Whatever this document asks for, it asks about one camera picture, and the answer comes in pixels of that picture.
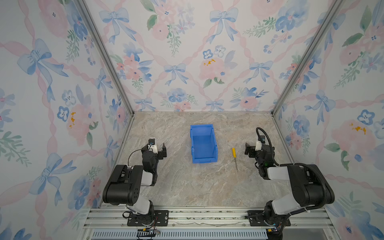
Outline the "yellow handled screwdriver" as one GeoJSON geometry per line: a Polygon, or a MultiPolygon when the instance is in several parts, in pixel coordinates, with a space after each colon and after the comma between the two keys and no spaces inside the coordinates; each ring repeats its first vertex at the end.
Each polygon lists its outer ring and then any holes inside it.
{"type": "Polygon", "coordinates": [[[236,149],[235,148],[232,148],[232,154],[233,154],[233,158],[234,158],[234,162],[235,162],[235,166],[236,166],[236,171],[238,172],[239,168],[238,168],[237,154],[236,154],[236,149]]]}

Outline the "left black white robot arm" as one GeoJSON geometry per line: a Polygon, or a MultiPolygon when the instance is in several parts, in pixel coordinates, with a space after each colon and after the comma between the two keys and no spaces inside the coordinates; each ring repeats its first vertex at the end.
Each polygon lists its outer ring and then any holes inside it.
{"type": "Polygon", "coordinates": [[[140,195],[141,187],[153,187],[158,178],[159,161],[167,157],[167,148],[150,143],[140,149],[142,164],[116,165],[103,191],[103,202],[125,205],[135,215],[152,215],[153,203],[140,195]]]}

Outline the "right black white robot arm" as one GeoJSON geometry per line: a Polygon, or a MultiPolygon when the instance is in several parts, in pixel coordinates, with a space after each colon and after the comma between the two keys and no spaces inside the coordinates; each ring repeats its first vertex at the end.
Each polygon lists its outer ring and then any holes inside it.
{"type": "Polygon", "coordinates": [[[251,223],[282,227],[290,216],[334,203],[334,191],[316,165],[277,165],[274,159],[275,148],[261,142],[257,142],[256,146],[246,144],[245,155],[256,160],[255,167],[262,179],[287,181],[291,186],[291,193],[267,202],[263,211],[248,211],[245,218],[251,223]]]}

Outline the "blue plastic storage bin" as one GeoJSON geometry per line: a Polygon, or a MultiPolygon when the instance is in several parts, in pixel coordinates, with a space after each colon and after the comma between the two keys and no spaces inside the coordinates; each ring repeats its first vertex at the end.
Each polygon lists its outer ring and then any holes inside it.
{"type": "Polygon", "coordinates": [[[212,124],[191,125],[190,137],[194,164],[216,163],[218,161],[218,145],[212,124]]]}

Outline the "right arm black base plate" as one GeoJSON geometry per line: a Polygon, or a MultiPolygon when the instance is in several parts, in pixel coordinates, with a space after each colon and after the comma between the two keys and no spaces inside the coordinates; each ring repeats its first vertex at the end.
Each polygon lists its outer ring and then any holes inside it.
{"type": "Polygon", "coordinates": [[[250,222],[251,227],[280,227],[285,216],[265,213],[262,210],[249,210],[245,219],[250,222]]]}

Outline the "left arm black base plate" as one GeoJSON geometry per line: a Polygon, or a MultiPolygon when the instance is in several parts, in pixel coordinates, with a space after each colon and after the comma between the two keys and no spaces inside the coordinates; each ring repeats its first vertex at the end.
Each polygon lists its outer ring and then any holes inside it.
{"type": "Polygon", "coordinates": [[[154,210],[147,215],[135,215],[130,213],[127,218],[128,227],[167,227],[168,222],[168,210],[154,210]]]}

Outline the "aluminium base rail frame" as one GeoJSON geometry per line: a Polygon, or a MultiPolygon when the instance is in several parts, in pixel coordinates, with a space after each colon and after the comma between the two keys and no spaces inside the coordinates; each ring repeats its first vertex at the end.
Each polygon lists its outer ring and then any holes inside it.
{"type": "Polygon", "coordinates": [[[272,240],[281,226],[247,218],[257,208],[155,207],[158,217],[148,225],[135,221],[125,207],[91,209],[80,240],[272,240]]]}

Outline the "left aluminium corner post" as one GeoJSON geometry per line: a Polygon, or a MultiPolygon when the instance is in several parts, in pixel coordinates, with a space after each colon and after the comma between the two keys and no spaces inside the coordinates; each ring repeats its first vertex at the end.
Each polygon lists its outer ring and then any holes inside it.
{"type": "Polygon", "coordinates": [[[75,0],[75,5],[79,9],[80,15],[82,16],[86,27],[90,31],[90,35],[95,41],[95,46],[101,56],[102,61],[105,63],[106,68],[112,77],[112,81],[117,87],[117,91],[120,94],[122,101],[125,105],[125,107],[128,109],[129,116],[133,117],[134,116],[134,111],[130,105],[129,99],[127,94],[125,93],[124,86],[121,83],[120,79],[117,76],[117,72],[115,68],[113,67],[112,60],[108,54],[108,51],[106,49],[106,46],[102,40],[102,36],[100,35],[97,26],[95,25],[95,22],[93,20],[93,17],[89,11],[89,8],[86,4],[86,1],[80,1],[80,0],[75,0]]]}

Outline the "aluminium corner post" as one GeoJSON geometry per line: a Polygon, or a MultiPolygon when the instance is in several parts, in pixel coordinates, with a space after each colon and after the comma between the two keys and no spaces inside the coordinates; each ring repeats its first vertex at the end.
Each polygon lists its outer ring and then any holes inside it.
{"type": "Polygon", "coordinates": [[[274,118],[278,115],[280,109],[284,104],[285,99],[287,98],[291,89],[295,85],[295,82],[304,71],[304,68],[307,66],[312,56],[315,54],[320,41],[326,35],[326,32],[328,31],[330,25],[339,14],[340,7],[343,4],[344,4],[344,1],[331,1],[331,5],[323,18],[323,22],[317,28],[312,40],[308,44],[308,47],[306,48],[301,60],[299,61],[297,69],[294,70],[292,76],[288,80],[287,85],[283,89],[281,96],[278,98],[277,103],[275,104],[274,108],[271,110],[271,114],[274,118]]]}
{"type": "Polygon", "coordinates": [[[134,116],[134,111],[130,105],[129,99],[127,94],[125,93],[124,86],[121,83],[120,79],[117,76],[117,72],[115,68],[113,67],[112,60],[108,54],[108,51],[106,49],[106,46],[102,40],[102,36],[100,35],[97,26],[95,25],[95,22],[93,20],[93,17],[89,11],[89,8],[86,4],[86,1],[80,1],[80,0],[75,0],[75,5],[79,9],[80,15],[82,16],[86,27],[90,31],[90,35],[95,41],[95,46],[101,56],[102,61],[105,63],[106,68],[112,77],[112,81],[117,87],[117,91],[120,94],[122,101],[125,105],[125,107],[128,109],[129,116],[133,117],[134,116]]]}

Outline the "right aluminium corner post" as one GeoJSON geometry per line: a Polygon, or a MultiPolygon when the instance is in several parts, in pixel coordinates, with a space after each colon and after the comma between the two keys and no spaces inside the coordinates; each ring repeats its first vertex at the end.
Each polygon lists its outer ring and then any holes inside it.
{"type": "Polygon", "coordinates": [[[271,114],[274,118],[278,115],[280,109],[284,104],[285,99],[287,98],[291,89],[295,85],[295,82],[304,71],[304,68],[307,66],[312,56],[315,54],[320,41],[326,35],[326,32],[328,31],[330,25],[339,14],[340,7],[343,4],[344,4],[344,1],[331,1],[331,5],[323,18],[323,22],[317,28],[312,40],[308,44],[308,47],[306,48],[301,60],[299,61],[297,69],[294,70],[292,76],[288,80],[287,85],[283,89],[281,96],[278,98],[277,103],[275,104],[274,108],[271,110],[271,114]]]}

